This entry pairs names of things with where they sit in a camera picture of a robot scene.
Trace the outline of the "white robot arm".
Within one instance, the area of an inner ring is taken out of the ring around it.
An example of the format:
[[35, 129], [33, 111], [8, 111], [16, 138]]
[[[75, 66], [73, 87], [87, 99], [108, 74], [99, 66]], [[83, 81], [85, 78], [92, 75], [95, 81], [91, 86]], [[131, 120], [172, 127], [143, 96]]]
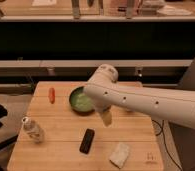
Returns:
[[118, 71], [102, 64], [84, 85], [105, 126], [112, 123], [110, 107], [116, 105], [195, 129], [195, 91], [125, 86], [117, 79]]

